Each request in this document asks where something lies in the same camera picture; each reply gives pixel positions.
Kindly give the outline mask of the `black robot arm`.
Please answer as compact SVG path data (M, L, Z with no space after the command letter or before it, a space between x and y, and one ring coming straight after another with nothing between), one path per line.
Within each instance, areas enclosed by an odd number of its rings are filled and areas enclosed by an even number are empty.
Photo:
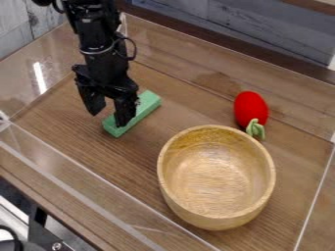
M118 127L127 126L137 117L139 85L129 76L134 55L127 52L127 41L118 30L121 12L114 0L33 0L41 7L53 6L65 14L79 37L81 53L86 63L75 65L75 81L89 112L95 116L106 107L105 98L114 100L114 118Z

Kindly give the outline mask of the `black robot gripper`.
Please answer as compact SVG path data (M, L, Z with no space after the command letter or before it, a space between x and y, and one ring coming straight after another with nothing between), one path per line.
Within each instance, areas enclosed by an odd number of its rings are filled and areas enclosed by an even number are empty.
M129 56L127 38L117 38L102 51L85 51L86 63L75 65L75 81L86 108L97 116L106 107L106 98L114 100L115 124L125 127L137 117L137 82L129 76L130 62L137 55Z

